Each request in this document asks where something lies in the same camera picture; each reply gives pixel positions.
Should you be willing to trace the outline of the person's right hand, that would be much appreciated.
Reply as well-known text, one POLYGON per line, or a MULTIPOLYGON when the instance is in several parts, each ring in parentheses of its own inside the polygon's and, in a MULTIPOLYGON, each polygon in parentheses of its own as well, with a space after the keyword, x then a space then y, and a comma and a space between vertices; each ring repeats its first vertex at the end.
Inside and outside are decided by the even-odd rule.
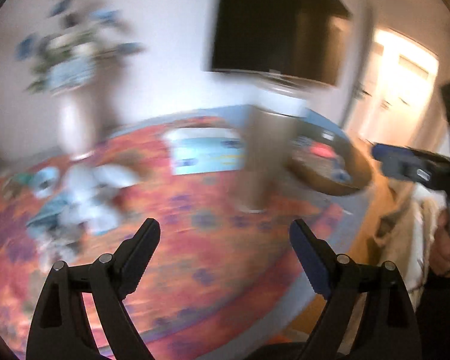
POLYGON ((430 249, 429 267, 439 276, 450 277, 450 234, 448 233, 450 215, 441 211, 437 218, 434 241, 430 249))

